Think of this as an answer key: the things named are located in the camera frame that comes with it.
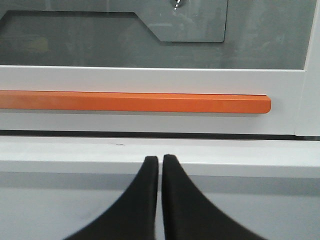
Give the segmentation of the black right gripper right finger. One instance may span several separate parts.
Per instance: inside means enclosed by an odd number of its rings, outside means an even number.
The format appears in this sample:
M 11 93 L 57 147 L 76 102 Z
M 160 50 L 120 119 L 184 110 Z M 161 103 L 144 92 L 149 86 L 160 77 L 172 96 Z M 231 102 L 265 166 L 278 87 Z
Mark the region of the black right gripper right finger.
M 260 240 L 211 203 L 175 155 L 162 163 L 162 214 L 167 240 Z

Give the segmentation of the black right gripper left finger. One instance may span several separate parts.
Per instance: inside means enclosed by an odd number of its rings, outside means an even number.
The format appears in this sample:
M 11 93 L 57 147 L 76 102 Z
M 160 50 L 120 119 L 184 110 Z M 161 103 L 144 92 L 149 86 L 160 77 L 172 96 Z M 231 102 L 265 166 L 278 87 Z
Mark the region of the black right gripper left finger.
M 154 240 L 159 160 L 147 156 L 124 193 L 68 240 Z

